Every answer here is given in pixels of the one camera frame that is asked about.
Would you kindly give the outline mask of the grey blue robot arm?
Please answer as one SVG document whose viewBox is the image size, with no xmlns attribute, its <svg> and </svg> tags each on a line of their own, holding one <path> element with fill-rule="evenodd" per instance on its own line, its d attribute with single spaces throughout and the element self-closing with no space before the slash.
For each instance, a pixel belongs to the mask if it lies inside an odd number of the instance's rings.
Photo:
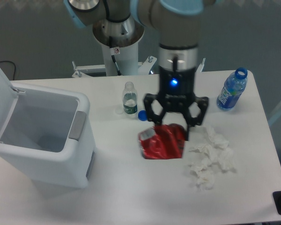
<svg viewBox="0 0 281 225">
<path fill-rule="evenodd" d="M 200 17 L 213 0 L 66 0 L 75 21 L 95 28 L 103 22 L 124 24 L 128 19 L 160 34 L 159 92 L 146 94 L 149 121 L 159 126 L 166 113 L 183 115 L 187 127 L 202 124 L 207 97 L 194 94 Z"/>
</svg>

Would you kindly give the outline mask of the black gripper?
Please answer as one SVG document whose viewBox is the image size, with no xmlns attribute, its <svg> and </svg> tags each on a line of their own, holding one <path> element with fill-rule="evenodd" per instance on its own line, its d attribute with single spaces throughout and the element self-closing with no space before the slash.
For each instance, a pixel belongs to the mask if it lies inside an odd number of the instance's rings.
<svg viewBox="0 0 281 225">
<path fill-rule="evenodd" d="M 188 70 L 168 70 L 159 67 L 158 94 L 145 94 L 143 103 L 147 120 L 161 126 L 166 113 L 181 113 L 186 121 L 185 140 L 189 140 L 192 127 L 201 126 L 209 105 L 208 97 L 194 94 L 195 68 Z M 154 103 L 161 107 L 159 113 Z"/>
</svg>

